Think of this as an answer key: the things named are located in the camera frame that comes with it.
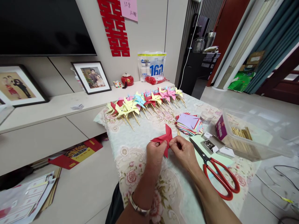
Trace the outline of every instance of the green bag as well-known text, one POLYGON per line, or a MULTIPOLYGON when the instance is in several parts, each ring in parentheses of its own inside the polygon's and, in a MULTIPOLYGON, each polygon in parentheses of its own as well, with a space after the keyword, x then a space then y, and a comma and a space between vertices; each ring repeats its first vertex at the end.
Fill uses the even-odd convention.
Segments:
POLYGON ((228 89, 243 92, 247 85, 250 83, 252 78, 255 76, 255 72, 238 72, 235 78, 232 80, 228 89))

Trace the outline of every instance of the red double happiness sign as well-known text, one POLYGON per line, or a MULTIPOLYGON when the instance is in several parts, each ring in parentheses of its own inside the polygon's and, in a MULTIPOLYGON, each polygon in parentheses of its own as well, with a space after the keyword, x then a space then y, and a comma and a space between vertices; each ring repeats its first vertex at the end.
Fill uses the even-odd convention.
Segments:
POLYGON ((118 0, 97 0, 113 57, 129 57, 130 48, 125 19, 118 0))

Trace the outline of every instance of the silver bracelet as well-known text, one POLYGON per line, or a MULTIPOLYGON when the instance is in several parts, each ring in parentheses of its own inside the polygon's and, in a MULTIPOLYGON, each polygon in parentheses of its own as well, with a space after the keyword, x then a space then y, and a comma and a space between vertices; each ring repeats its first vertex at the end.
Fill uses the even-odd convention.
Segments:
POLYGON ((134 194, 134 192, 133 192, 133 193, 131 194, 131 196, 130 196, 130 202, 131 202, 131 205, 133 206, 134 210, 135 210, 136 212, 138 212, 139 214, 141 214, 142 216, 148 216, 149 213, 150 213, 150 210, 143 210, 143 209, 139 208, 139 207, 134 203, 134 201, 133 201, 133 199, 132 199, 133 194, 134 194))

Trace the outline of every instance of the bamboo sticks in box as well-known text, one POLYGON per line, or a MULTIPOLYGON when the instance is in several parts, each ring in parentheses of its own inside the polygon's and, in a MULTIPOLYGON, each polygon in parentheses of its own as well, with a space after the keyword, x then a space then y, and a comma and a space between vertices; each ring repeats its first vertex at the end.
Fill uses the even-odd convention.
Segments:
MULTIPOLYGON (((245 127, 245 129, 242 129, 242 130, 240 130, 238 128, 235 128, 235 127, 232 127, 231 129, 232 129, 232 132, 233 132, 234 135, 252 140, 252 136, 250 134, 250 131, 249 131, 248 127, 245 127)), ((260 157, 257 149, 254 146, 252 146, 252 145, 250 145, 246 142, 231 139, 231 144, 235 149, 238 149, 241 152, 248 155, 249 159, 251 161, 256 160, 257 158, 260 157)))

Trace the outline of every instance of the cabinet drawer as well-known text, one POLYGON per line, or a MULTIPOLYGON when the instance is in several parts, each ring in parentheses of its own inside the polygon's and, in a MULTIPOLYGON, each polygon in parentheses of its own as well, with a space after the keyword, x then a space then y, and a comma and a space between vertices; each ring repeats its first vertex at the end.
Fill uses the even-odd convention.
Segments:
POLYGON ((67 118, 83 132, 88 138, 93 138, 99 134, 105 133, 106 129, 103 125, 93 121, 96 115, 106 106, 87 110, 81 113, 67 116, 67 118))
POLYGON ((0 176, 86 141, 65 117, 0 135, 0 176))

